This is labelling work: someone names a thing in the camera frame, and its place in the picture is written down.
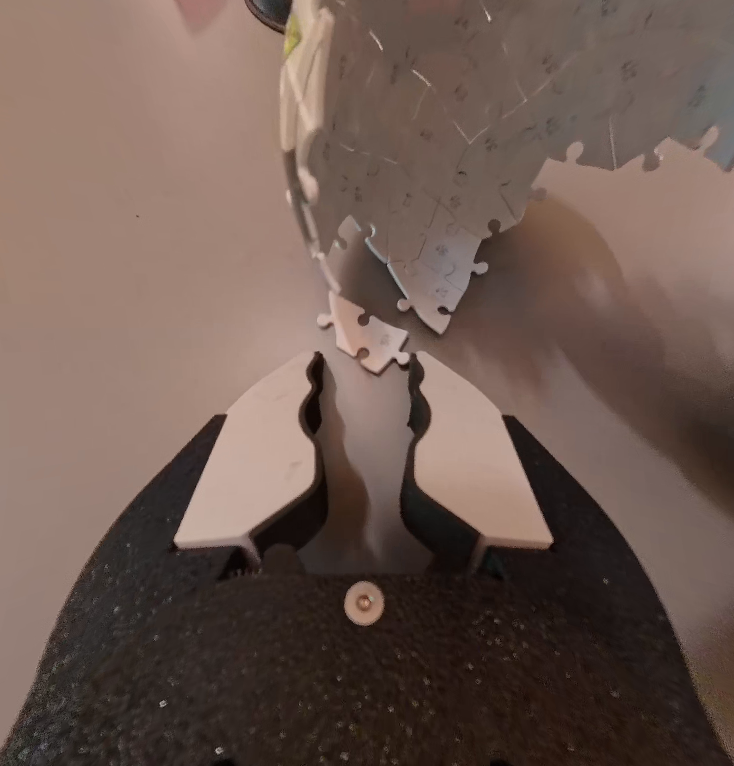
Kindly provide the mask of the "partly built puzzle ball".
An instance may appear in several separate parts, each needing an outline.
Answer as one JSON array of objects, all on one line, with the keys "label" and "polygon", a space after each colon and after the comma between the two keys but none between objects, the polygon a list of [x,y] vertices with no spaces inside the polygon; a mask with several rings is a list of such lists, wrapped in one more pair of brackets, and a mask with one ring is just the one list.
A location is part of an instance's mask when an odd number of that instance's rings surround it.
[{"label": "partly built puzzle ball", "polygon": [[548,160],[652,171],[734,106],[734,1],[293,2],[280,138],[305,243],[351,218],[443,334]]}]

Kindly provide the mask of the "black round ball stand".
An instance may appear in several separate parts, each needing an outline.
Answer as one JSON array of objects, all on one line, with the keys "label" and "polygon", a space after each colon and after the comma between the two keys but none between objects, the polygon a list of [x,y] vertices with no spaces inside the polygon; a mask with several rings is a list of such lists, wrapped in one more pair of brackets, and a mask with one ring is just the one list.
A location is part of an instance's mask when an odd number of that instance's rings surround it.
[{"label": "black round ball stand", "polygon": [[278,33],[285,32],[293,1],[245,1],[253,16]]}]

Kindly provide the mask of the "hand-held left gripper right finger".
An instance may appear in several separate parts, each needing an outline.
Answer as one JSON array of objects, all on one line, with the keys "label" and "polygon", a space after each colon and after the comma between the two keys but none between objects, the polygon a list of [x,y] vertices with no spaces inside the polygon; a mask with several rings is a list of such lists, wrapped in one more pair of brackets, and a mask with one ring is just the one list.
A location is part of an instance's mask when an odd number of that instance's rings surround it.
[{"label": "hand-held left gripper right finger", "polygon": [[436,564],[479,570],[491,550],[549,550],[552,533],[495,404],[425,351],[411,355],[408,392],[400,516]]}]

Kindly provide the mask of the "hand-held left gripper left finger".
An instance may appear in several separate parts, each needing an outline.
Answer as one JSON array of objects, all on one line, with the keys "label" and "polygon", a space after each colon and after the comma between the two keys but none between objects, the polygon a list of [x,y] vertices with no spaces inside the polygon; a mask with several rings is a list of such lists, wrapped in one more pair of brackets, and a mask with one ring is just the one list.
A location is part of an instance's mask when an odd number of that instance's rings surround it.
[{"label": "hand-held left gripper left finger", "polygon": [[301,352],[228,408],[174,535],[177,550],[238,549],[260,565],[271,548],[300,551],[322,530],[324,368],[321,352]]}]

